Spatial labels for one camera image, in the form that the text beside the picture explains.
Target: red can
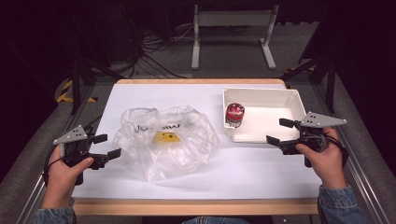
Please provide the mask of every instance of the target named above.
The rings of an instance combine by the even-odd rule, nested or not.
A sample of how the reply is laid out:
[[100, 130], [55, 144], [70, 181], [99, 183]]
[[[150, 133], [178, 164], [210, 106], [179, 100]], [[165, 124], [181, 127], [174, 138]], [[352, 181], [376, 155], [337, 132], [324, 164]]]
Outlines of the red can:
[[227, 111], [225, 113], [225, 120], [230, 124], [231, 127], [239, 127], [242, 123], [242, 118], [245, 115], [245, 108], [238, 104], [232, 103], [227, 106]]

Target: white metal frame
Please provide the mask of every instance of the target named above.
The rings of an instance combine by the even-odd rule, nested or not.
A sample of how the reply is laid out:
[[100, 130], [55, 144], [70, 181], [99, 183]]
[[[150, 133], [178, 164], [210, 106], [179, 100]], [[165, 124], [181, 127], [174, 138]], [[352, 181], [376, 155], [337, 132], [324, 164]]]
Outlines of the white metal frame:
[[271, 50], [268, 47], [271, 34], [274, 29], [276, 15], [279, 6], [276, 5], [272, 10], [258, 11], [200, 11], [198, 5], [195, 5], [194, 13], [194, 46], [192, 50], [191, 68], [199, 68], [200, 55], [200, 26], [266, 26], [267, 32], [265, 38], [260, 39], [262, 51], [268, 67], [273, 70], [276, 68]]

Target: wooden table edge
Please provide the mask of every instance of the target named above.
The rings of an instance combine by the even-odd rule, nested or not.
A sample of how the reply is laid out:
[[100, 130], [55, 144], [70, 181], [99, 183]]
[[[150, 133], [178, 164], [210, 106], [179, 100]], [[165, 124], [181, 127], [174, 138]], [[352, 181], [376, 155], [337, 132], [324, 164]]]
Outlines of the wooden table edge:
[[77, 215], [92, 216], [266, 216], [315, 215], [317, 199], [114, 200], [76, 199]]
[[117, 84], [281, 84], [280, 78], [120, 79]]

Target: white paper sheet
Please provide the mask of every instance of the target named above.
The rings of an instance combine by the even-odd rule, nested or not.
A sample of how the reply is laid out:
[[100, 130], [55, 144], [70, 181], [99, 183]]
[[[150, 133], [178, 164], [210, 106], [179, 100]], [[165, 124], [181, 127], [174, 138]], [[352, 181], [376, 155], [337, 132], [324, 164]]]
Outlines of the white paper sheet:
[[129, 108], [165, 109], [190, 105], [205, 113], [221, 144], [209, 163], [198, 171], [177, 178], [147, 182], [131, 174], [120, 159], [104, 169], [84, 172], [84, 183], [73, 193], [76, 198], [106, 199], [285, 199], [315, 198], [319, 178], [304, 166], [303, 155], [284, 156], [267, 144], [235, 143], [224, 132], [222, 89], [284, 89], [278, 84], [116, 84], [96, 134], [108, 141], [92, 145], [91, 153], [111, 150], [120, 128], [120, 115]]

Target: sleeve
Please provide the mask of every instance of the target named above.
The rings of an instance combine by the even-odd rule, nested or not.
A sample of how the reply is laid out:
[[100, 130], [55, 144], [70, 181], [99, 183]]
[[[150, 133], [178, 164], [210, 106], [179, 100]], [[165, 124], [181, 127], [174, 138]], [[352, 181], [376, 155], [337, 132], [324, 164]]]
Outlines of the sleeve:
[[73, 210], [74, 200], [68, 207], [55, 208], [55, 209], [38, 209], [35, 212], [34, 224], [70, 224], [75, 223], [76, 217]]
[[327, 189], [319, 187], [318, 211], [322, 223], [365, 224], [366, 215], [358, 206], [352, 187]]

